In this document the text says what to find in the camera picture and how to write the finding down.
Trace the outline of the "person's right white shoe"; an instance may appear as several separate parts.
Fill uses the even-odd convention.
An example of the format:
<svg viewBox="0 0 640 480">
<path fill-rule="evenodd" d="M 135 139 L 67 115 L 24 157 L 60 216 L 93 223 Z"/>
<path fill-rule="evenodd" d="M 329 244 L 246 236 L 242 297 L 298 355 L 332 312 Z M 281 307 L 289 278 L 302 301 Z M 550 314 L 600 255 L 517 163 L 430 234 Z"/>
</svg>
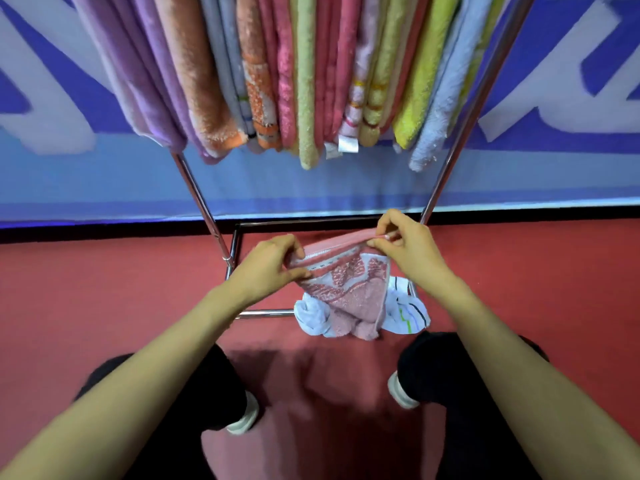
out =
<svg viewBox="0 0 640 480">
<path fill-rule="evenodd" d="M 402 387 L 398 371 L 394 371 L 387 381 L 388 392 L 393 400 L 404 410 L 414 410 L 420 406 L 420 402 L 412 399 Z"/>
</svg>

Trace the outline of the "metal towel rack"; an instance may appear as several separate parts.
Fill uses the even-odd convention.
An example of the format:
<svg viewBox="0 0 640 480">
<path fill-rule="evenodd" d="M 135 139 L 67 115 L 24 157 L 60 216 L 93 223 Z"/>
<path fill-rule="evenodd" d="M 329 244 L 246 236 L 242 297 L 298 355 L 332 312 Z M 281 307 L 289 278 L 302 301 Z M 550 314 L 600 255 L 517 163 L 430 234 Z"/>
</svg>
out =
<svg viewBox="0 0 640 480">
<path fill-rule="evenodd" d="M 460 112 L 459 119 L 454 126 L 454 138 L 451 146 L 442 162 L 442 166 L 437 174 L 429 199 L 421 211 L 419 222 L 428 224 L 430 217 L 440 199 L 444 188 L 449 180 L 452 171 L 458 162 L 460 155 L 468 143 L 472 130 L 478 121 L 481 110 L 486 103 L 490 92 L 500 74 L 500 71 L 508 58 L 510 51 L 522 29 L 522 26 L 532 8 L 535 0 L 514 0 L 507 8 L 503 16 L 504 23 L 502 31 L 498 35 L 495 47 L 490 55 L 486 56 L 484 71 L 480 72 L 476 90 L 468 100 L 467 108 Z M 217 246 L 220 249 L 221 257 L 226 265 L 225 279 L 229 279 L 237 267 L 237 259 L 242 247 L 243 234 L 251 232 L 298 232 L 298 231 L 333 231 L 352 230 L 363 228 L 364 224 L 372 221 L 378 216 L 378 212 L 372 214 L 328 217 L 287 217 L 284 219 L 262 218 L 262 219 L 240 219 L 233 221 L 234 224 L 230 247 L 227 246 L 222 233 L 212 215 L 207 203 L 198 186 L 196 178 L 193 176 L 183 153 L 171 153 L 172 160 L 180 172 L 189 193 L 193 197 L 208 231 L 212 234 Z"/>
</svg>

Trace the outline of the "person's leg black trousers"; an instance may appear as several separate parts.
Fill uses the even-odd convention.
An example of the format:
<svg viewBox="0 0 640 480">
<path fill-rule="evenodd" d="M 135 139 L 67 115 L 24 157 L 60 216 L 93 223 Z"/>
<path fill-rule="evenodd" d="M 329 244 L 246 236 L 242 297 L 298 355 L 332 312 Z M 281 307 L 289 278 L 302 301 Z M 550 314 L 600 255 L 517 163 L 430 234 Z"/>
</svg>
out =
<svg viewBox="0 0 640 480">
<path fill-rule="evenodd" d="M 247 402 L 232 363 L 213 346 L 122 480 L 217 480 L 201 436 L 238 422 Z"/>
<path fill-rule="evenodd" d="M 409 398 L 446 409 L 436 480 L 541 480 L 457 333 L 419 334 L 397 373 Z"/>
</svg>

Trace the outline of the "pink patterned towel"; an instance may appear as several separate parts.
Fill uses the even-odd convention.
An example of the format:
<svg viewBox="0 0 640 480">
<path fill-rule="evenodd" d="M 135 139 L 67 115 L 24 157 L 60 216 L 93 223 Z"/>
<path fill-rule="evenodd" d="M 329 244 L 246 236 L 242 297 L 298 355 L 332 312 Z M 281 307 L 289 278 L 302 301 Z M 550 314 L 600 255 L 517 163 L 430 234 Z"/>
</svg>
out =
<svg viewBox="0 0 640 480">
<path fill-rule="evenodd" d="M 304 258 L 290 254 L 284 262 L 286 269 L 308 270 L 300 288 L 328 307 L 328 324 L 338 337 L 379 336 L 390 262 L 368 242 L 380 237 L 375 228 L 334 236 L 305 246 Z"/>
</svg>

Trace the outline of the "person's left hand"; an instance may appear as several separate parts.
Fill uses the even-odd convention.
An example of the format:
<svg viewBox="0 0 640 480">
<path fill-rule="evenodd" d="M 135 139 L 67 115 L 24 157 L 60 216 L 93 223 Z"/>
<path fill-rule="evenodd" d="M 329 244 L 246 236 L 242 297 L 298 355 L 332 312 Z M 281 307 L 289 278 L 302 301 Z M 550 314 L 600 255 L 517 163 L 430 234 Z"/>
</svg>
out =
<svg viewBox="0 0 640 480">
<path fill-rule="evenodd" d="M 305 253 L 293 234 L 278 235 L 259 242 L 231 273 L 225 286 L 241 309 L 255 305 L 281 290 L 280 272 L 288 269 L 285 261 L 291 255 L 304 258 Z"/>
</svg>

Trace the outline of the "light blue towel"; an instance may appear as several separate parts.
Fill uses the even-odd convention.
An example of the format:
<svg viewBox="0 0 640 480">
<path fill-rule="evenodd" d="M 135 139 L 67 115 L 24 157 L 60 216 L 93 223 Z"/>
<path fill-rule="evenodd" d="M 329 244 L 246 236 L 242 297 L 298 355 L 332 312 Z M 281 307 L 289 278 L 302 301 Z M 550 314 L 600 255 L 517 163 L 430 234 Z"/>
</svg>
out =
<svg viewBox="0 0 640 480">
<path fill-rule="evenodd" d="M 304 293 L 293 307 L 294 316 L 302 331 L 314 337 L 336 338 L 330 323 L 330 307 L 317 298 Z"/>
</svg>

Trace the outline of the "row of hanging colourful towels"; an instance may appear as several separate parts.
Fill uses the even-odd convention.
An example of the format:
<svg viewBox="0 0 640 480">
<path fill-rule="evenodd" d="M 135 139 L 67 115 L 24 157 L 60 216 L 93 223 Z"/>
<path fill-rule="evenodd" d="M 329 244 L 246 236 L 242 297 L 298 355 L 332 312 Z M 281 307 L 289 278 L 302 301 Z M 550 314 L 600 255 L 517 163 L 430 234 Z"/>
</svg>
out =
<svg viewBox="0 0 640 480">
<path fill-rule="evenodd" d="M 443 149 L 506 0 L 72 0 L 132 130 L 303 169 L 392 136 Z"/>
</svg>

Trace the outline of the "blue banner with white letters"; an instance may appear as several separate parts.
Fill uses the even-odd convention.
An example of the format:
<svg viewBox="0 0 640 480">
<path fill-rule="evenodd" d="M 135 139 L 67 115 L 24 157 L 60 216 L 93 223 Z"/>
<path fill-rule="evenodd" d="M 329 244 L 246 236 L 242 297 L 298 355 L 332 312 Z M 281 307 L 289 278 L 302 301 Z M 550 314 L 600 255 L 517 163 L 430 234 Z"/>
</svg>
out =
<svg viewBox="0 0 640 480">
<path fill-rule="evenodd" d="M 418 212 L 454 126 L 420 172 L 392 136 L 312 169 L 182 153 L 217 220 Z M 0 227 L 199 219 L 171 153 L 126 121 L 72 0 L 0 0 Z M 640 0 L 535 0 L 436 209 L 623 204 L 640 205 Z"/>
</svg>

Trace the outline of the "person's right forearm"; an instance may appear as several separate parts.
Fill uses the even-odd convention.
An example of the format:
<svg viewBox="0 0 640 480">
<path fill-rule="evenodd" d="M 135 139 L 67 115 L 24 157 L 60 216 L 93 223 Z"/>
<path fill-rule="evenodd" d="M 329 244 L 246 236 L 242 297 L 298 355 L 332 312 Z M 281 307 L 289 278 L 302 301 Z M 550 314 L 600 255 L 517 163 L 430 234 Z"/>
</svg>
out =
<svg viewBox="0 0 640 480">
<path fill-rule="evenodd" d="M 514 333 L 455 274 L 415 278 L 456 325 L 501 414 L 543 480 L 640 480 L 640 445 Z"/>
</svg>

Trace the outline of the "person's right leg black trousers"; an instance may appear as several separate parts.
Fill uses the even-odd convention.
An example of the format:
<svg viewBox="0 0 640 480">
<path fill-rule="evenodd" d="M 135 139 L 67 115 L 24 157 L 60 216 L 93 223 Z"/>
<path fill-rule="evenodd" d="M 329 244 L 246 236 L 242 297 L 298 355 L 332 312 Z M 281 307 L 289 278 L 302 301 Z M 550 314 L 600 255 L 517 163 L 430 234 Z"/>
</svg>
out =
<svg viewBox="0 0 640 480">
<path fill-rule="evenodd" d="M 541 480 L 457 333 L 419 334 L 397 373 L 409 398 L 446 409 L 436 480 Z"/>
</svg>

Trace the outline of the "person's left white shoe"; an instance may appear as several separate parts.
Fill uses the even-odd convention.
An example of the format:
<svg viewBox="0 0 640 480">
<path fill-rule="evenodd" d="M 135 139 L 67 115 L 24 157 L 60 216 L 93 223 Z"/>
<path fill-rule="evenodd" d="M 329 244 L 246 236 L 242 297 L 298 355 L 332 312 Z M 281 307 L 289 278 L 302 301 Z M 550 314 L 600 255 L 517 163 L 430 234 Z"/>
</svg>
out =
<svg viewBox="0 0 640 480">
<path fill-rule="evenodd" d="M 248 390 L 245 391 L 245 396 L 246 408 L 243 416 L 226 427 L 227 432 L 234 436 L 244 435 L 249 432 L 260 416 L 260 404 L 257 398 Z"/>
</svg>

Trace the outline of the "person's left leg black trousers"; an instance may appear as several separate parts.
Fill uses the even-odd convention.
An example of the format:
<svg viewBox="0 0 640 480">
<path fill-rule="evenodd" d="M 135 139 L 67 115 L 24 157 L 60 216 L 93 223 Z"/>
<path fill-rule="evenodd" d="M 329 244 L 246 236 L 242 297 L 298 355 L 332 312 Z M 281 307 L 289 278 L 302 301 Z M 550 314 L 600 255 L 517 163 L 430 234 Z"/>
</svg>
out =
<svg viewBox="0 0 640 480">
<path fill-rule="evenodd" d="M 201 436 L 238 422 L 247 402 L 232 363 L 213 346 L 122 480 L 217 480 Z"/>
</svg>

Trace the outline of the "person's right hand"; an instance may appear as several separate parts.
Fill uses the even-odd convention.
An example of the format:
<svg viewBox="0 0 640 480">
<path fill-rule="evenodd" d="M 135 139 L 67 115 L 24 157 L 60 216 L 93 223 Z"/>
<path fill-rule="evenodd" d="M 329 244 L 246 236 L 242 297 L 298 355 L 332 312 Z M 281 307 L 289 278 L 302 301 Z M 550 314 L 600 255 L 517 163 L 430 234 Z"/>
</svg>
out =
<svg viewBox="0 0 640 480">
<path fill-rule="evenodd" d="M 389 209 L 378 220 L 375 236 L 380 235 L 402 236 L 404 251 L 384 255 L 430 296 L 440 298 L 444 295 L 456 276 L 446 264 L 427 226 L 397 209 Z"/>
</svg>

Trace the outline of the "person's left forearm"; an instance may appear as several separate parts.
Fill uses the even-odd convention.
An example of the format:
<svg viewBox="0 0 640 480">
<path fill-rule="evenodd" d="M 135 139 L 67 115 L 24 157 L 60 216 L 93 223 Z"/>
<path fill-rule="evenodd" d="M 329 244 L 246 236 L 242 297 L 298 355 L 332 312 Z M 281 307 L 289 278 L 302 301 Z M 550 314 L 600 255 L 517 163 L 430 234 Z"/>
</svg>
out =
<svg viewBox="0 0 640 480">
<path fill-rule="evenodd" d="M 189 377 L 251 295 L 231 281 L 52 420 L 0 480 L 115 480 L 133 464 Z"/>
</svg>

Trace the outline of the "white striped towel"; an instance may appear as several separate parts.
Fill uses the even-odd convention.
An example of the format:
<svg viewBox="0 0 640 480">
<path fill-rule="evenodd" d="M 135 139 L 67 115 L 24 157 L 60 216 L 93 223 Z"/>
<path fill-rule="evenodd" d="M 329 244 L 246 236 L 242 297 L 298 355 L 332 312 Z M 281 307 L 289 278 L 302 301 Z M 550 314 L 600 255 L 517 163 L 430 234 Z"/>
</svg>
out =
<svg viewBox="0 0 640 480">
<path fill-rule="evenodd" d="M 381 329 L 397 335 L 413 335 L 431 325 L 426 306 L 420 298 L 412 295 L 409 281 L 404 277 L 391 276 L 385 297 L 385 314 Z"/>
</svg>

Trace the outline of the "person's white shoe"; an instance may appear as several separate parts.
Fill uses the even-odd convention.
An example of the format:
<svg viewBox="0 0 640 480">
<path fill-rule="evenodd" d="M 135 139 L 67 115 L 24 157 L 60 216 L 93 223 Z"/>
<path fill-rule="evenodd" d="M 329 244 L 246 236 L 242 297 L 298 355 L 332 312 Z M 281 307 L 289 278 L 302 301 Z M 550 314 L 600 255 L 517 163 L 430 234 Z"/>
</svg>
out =
<svg viewBox="0 0 640 480">
<path fill-rule="evenodd" d="M 227 432 L 234 436 L 244 435 L 249 432 L 260 416 L 260 404 L 257 398 L 248 390 L 245 391 L 245 396 L 246 408 L 243 416 L 226 427 Z"/>
<path fill-rule="evenodd" d="M 402 387 L 398 371 L 394 371 L 387 381 L 388 392 L 393 400 L 404 410 L 414 410 L 420 406 L 420 402 L 412 399 Z"/>
</svg>

